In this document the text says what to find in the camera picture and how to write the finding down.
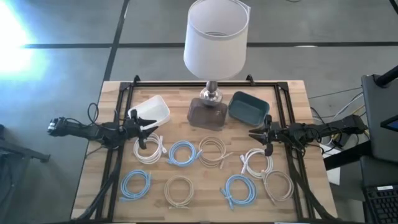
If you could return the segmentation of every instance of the beige cable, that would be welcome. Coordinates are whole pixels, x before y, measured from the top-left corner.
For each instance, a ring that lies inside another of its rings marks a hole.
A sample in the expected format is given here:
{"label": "beige cable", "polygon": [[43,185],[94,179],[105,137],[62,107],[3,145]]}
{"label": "beige cable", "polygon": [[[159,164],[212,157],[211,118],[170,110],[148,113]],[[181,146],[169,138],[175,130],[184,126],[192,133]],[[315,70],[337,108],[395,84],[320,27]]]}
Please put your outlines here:
{"label": "beige cable", "polygon": [[214,168],[216,166],[219,166],[220,169],[222,169],[224,164],[224,159],[230,156],[233,152],[226,154],[226,147],[223,140],[214,136],[207,136],[204,139],[202,139],[199,143],[199,150],[202,150],[204,152],[203,147],[206,145],[216,146],[220,151],[221,155],[217,159],[207,159],[204,157],[202,153],[201,156],[199,157],[200,162],[209,168]]}
{"label": "beige cable", "polygon": [[[284,179],[287,181],[287,183],[289,184],[289,189],[287,190],[287,193],[286,193],[285,195],[276,197],[276,196],[275,196],[274,194],[272,194],[271,191],[269,190],[269,187],[268,187],[268,178],[269,178],[269,176],[271,176],[272,174],[275,174],[275,175],[278,175],[278,176],[284,178]],[[267,194],[269,195],[269,197],[271,198],[271,201],[272,201],[272,203],[273,203],[274,205],[275,205],[275,201],[283,202],[284,200],[289,199],[289,198],[292,196],[292,194],[293,194],[293,191],[294,191],[294,188],[293,188],[293,181],[292,181],[292,179],[291,179],[287,174],[285,174],[285,173],[282,172],[282,171],[279,171],[279,170],[272,170],[271,172],[268,172],[268,173],[263,177],[262,181],[263,181],[263,183],[264,183],[264,188],[265,188]]]}
{"label": "beige cable", "polygon": [[[189,185],[188,197],[182,202],[175,202],[170,196],[170,185],[172,182],[176,180],[184,180]],[[191,202],[193,198],[193,183],[190,179],[184,177],[183,175],[175,175],[166,182],[166,185],[164,187],[164,195],[166,197],[166,200],[172,205],[169,208],[189,208],[188,204]]]}

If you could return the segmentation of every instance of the black metal frame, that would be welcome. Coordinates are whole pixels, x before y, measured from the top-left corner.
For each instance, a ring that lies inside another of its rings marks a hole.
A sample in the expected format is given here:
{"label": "black metal frame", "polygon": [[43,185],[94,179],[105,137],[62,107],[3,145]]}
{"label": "black metal frame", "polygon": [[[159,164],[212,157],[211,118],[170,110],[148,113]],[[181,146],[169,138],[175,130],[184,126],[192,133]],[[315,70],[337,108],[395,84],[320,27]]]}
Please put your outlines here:
{"label": "black metal frame", "polygon": [[[121,103],[123,100],[123,95],[126,90],[128,90],[127,94],[127,103],[126,103],[126,111],[125,111],[125,117],[127,116],[127,111],[131,107],[131,101],[132,101],[132,94],[134,87],[161,87],[161,86],[168,86],[168,87],[173,87],[173,86],[185,86],[185,87],[199,87],[199,86],[206,86],[205,82],[139,82],[140,78],[138,76],[135,77],[134,81],[132,83],[126,83],[122,82],[119,87],[119,95],[118,95],[118,101],[116,105],[116,111],[118,114],[120,114],[121,110]],[[290,93],[289,93],[289,87],[287,82],[259,82],[256,83],[251,75],[248,75],[247,82],[219,82],[219,86],[263,86],[263,87],[271,87],[275,91],[275,96],[276,96],[276,102],[277,102],[277,107],[278,107],[278,112],[279,112],[279,117],[280,117],[280,125],[285,128],[287,127],[287,123],[285,120],[285,115],[284,115],[284,109],[282,105],[282,97],[281,97],[281,92],[285,95],[285,100],[287,103],[287,110],[289,114],[289,121],[290,123],[295,122],[294,114],[293,114],[293,106],[292,102],[290,99]],[[112,222],[113,220],[113,214],[114,214],[114,206],[116,203],[116,194],[117,194],[117,187],[118,187],[118,182],[119,182],[119,175],[120,175],[120,169],[121,169],[121,161],[123,158],[123,150],[124,147],[121,146],[115,151],[118,152],[117,158],[116,158],[116,163],[114,166],[114,169],[112,173],[109,175],[110,168],[111,168],[111,160],[113,157],[113,152],[109,150],[107,155],[106,155],[106,160],[105,160],[105,166],[104,166],[104,171],[103,171],[103,179],[101,183],[101,190],[98,193],[98,195],[95,197],[93,203],[90,205],[88,210],[80,216],[78,219],[75,220],[70,220],[69,223],[109,223]],[[294,161],[293,161],[293,155],[292,155],[292,150],[290,146],[285,145],[285,151],[287,155],[287,164],[289,168],[289,173],[292,173],[293,169],[295,169]],[[302,177],[303,181],[305,182],[306,185],[308,185],[308,179],[307,179],[307,173],[305,170],[304,166],[304,160],[303,156],[301,154],[296,154],[297,160],[298,160],[298,169],[300,172],[300,176]],[[294,204],[295,204],[295,211],[297,214],[297,220],[315,220],[315,214],[313,211],[313,205],[310,203],[309,198],[305,197],[306,199],[306,206],[307,206],[307,211],[308,211],[308,218],[304,217],[303,214],[303,208],[302,204],[300,201],[300,195],[297,187],[297,183],[295,179],[293,179],[294,182]],[[112,186],[111,189],[111,195],[110,195],[110,200],[109,200],[109,209],[108,209],[108,215],[106,218],[103,218],[103,207],[104,207],[104,196],[106,192],[109,190],[109,188]],[[96,211],[95,218],[90,219],[92,217],[93,212]]]}

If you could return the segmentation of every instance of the white bowl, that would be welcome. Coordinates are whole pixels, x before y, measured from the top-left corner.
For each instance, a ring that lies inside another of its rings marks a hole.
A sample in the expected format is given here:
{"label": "white bowl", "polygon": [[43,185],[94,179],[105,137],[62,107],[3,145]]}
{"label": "white bowl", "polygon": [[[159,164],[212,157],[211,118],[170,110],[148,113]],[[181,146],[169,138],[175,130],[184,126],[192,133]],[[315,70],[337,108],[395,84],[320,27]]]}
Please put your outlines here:
{"label": "white bowl", "polygon": [[152,128],[154,126],[160,126],[170,120],[169,107],[167,107],[166,102],[160,95],[156,95],[151,99],[129,109],[128,113],[130,118],[132,110],[137,110],[137,116],[139,118],[156,120],[156,122],[153,124],[143,126],[143,130]]}

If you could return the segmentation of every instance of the concrete floor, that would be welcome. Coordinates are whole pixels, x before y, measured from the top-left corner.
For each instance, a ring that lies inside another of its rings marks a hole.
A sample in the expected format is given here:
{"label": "concrete floor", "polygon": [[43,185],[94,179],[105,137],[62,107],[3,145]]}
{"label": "concrete floor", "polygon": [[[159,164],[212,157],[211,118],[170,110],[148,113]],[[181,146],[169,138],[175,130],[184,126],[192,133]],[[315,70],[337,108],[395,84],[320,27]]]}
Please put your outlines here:
{"label": "concrete floor", "polygon": [[[135,0],[122,43],[183,42],[193,0]],[[398,15],[380,0],[247,0],[250,42],[363,42],[398,40]],[[50,119],[88,122],[97,102],[110,49],[14,49],[19,44],[111,43],[123,0],[0,1],[0,123],[8,140],[51,154],[32,161],[2,223],[68,220],[87,141],[52,138]],[[194,80],[183,49],[119,49],[110,80]],[[248,49],[242,80],[305,80],[308,96],[360,86],[361,75],[384,73],[397,63],[398,47],[275,47]],[[310,100],[323,116],[335,114],[360,91]],[[363,102],[356,102],[351,110]],[[339,216],[361,221],[358,201],[333,188]]]}

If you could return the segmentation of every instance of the lamp base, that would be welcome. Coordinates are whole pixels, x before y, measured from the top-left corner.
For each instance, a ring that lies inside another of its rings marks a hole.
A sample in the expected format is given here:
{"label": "lamp base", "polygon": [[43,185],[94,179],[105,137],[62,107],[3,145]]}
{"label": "lamp base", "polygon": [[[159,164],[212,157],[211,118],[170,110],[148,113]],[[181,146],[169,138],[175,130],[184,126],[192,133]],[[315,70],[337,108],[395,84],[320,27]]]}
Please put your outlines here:
{"label": "lamp base", "polygon": [[203,99],[194,98],[189,106],[187,118],[192,126],[221,131],[225,123],[227,111],[228,106],[224,103],[208,106],[203,103]]}
{"label": "lamp base", "polygon": [[208,106],[216,106],[223,101],[223,94],[216,81],[208,81],[206,88],[202,89],[199,96]]}

